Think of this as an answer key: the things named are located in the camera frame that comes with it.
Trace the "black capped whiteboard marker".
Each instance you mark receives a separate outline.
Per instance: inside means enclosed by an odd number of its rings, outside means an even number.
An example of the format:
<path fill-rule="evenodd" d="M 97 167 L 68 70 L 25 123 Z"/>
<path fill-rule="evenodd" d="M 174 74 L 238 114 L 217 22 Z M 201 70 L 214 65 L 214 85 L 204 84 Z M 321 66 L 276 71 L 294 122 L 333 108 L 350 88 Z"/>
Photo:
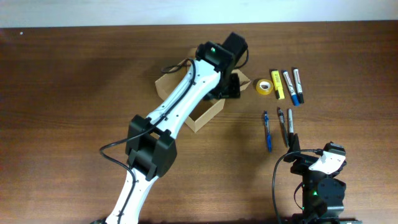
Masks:
<path fill-rule="evenodd" d="M 293 74 L 294 74 L 295 85 L 296 85 L 296 89 L 297 89 L 298 102 L 300 104 L 304 104 L 303 90 L 302 90 L 302 84 L 301 84 L 298 68 L 293 69 Z"/>

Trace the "blue ballpoint pen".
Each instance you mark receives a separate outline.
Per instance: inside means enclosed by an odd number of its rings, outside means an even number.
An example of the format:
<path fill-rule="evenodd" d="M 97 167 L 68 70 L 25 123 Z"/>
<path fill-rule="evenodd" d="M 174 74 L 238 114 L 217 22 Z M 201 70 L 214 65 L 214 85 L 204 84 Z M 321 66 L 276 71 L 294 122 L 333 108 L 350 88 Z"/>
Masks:
<path fill-rule="evenodd" d="M 269 153 L 272 152 L 272 138 L 271 138 L 271 132 L 269 128 L 269 116 L 268 112 L 264 111 L 264 125 L 266 129 L 266 143 L 267 143 L 267 148 Z"/>

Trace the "blue capped whiteboard marker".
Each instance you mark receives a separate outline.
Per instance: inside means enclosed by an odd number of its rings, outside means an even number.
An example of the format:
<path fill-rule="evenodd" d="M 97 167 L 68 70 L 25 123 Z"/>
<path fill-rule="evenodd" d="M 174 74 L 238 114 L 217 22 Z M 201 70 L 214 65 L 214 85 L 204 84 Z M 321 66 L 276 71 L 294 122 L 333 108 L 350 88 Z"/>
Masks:
<path fill-rule="evenodd" d="M 292 99 L 292 102 L 293 102 L 294 106 L 299 106 L 300 105 L 299 99 L 298 99 L 297 94 L 295 92 L 295 89 L 294 89 L 293 83 L 292 83 L 292 81 L 290 79 L 288 71 L 283 70 L 282 74 L 283 74 L 284 80 L 285 80 L 285 82 L 287 84 L 287 88 L 289 90 L 290 97 Z"/>

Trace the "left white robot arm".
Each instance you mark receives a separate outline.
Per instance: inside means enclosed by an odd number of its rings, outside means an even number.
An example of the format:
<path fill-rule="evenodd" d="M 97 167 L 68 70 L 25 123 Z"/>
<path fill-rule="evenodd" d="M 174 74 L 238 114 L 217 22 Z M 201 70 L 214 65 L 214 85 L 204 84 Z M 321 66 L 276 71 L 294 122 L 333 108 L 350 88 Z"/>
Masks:
<path fill-rule="evenodd" d="M 99 149 L 105 159 L 126 170 L 126 180 L 113 211 L 98 223 L 139 221 L 151 187 L 169 171 L 177 157 L 175 140 L 190 113 L 201 100 L 240 97 L 235 70 L 240 68 L 240 58 L 248 53 L 244 37 L 232 32 L 222 44 L 200 44 L 193 58 L 162 70 L 168 74 L 188 67 L 182 81 L 158 108 L 145 118 L 133 117 L 127 138 Z"/>

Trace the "brown cardboard box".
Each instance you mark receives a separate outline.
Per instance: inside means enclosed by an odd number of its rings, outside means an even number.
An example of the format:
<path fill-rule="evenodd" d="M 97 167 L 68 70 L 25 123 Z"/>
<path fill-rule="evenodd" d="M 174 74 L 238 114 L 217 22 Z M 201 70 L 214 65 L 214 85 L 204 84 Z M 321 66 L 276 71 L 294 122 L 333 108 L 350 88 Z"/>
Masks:
<path fill-rule="evenodd" d="M 170 96 L 174 97 L 168 106 L 164 106 L 164 111 L 167 111 L 180 98 L 192 79 L 192 75 L 187 77 L 191 61 L 186 62 L 186 59 L 183 59 L 178 65 L 182 66 L 180 70 L 177 71 L 177 67 L 166 68 L 165 70 L 171 73 L 165 73 L 155 81 L 157 94 L 162 100 L 166 101 Z M 224 108 L 225 101 L 226 99 L 200 100 L 187 116 L 185 124 L 196 133 Z"/>

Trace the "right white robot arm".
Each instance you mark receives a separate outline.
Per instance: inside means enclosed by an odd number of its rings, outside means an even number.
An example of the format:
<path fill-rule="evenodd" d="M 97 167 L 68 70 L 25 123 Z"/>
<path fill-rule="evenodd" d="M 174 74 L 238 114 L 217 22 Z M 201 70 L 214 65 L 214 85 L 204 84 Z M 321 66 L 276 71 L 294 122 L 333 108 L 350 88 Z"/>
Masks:
<path fill-rule="evenodd" d="M 315 150 L 315 156 L 307 155 L 300 148 L 297 134 L 289 134 L 288 155 L 285 162 L 293 165 L 290 172 L 302 177 L 297 190 L 302 190 L 302 212 L 295 213 L 290 223 L 296 224 L 355 224 L 355 218 L 340 218 L 345 206 L 346 184 L 336 178 L 346 165 L 343 146 L 329 142 Z"/>

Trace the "yellow adhesive tape roll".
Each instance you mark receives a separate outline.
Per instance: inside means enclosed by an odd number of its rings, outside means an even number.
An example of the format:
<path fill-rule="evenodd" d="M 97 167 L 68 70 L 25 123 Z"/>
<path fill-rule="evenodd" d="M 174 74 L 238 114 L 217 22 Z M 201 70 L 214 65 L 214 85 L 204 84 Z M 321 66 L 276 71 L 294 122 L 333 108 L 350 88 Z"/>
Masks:
<path fill-rule="evenodd" d="M 270 95 L 274 89 L 274 85 L 270 80 L 260 79 L 256 83 L 256 91 L 260 95 Z"/>

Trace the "yellow highlighter marker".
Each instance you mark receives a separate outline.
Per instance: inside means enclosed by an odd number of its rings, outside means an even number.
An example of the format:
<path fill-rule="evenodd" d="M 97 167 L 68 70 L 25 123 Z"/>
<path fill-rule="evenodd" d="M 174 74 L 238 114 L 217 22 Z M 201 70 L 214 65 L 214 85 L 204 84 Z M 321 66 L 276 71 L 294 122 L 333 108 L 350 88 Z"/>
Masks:
<path fill-rule="evenodd" d="M 274 83 L 276 98 L 278 100 L 283 100 L 285 98 L 285 96 L 284 96 L 284 90 L 283 90 L 282 80 L 280 78 L 279 71 L 271 70 L 271 77 L 272 77 L 272 81 Z"/>

